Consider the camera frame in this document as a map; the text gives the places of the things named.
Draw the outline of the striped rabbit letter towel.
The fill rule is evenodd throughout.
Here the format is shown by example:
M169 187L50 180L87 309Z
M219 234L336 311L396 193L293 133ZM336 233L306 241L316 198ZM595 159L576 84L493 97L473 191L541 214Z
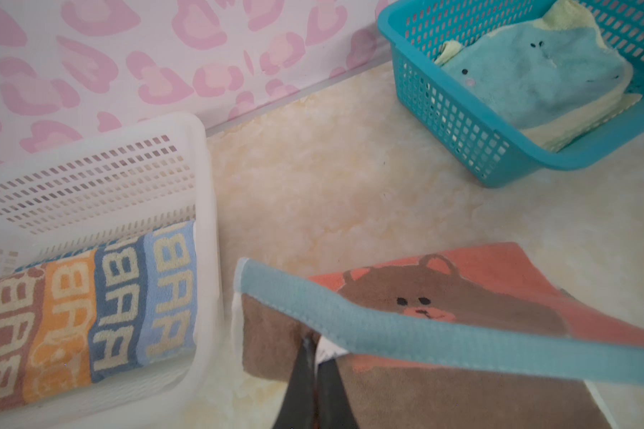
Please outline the striped rabbit letter towel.
M193 352L193 221L0 279L0 413Z

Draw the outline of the red brown towel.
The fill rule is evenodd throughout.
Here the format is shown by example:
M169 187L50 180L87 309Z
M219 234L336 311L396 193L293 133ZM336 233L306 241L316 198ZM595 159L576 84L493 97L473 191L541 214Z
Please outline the red brown towel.
M244 258L232 339L285 382L305 337L360 428L611 428L596 383L644 386L644 329L551 284L513 242L309 279Z

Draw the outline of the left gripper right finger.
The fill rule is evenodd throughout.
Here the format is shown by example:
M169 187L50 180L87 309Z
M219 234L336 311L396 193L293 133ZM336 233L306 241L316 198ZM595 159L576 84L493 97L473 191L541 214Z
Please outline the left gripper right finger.
M335 359L318 366L318 427L359 429Z

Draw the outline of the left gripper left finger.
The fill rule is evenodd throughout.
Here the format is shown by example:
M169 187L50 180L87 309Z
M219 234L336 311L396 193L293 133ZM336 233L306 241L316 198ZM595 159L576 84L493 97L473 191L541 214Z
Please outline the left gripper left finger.
M302 340L286 395L273 429L313 429L317 427L316 343L311 336Z

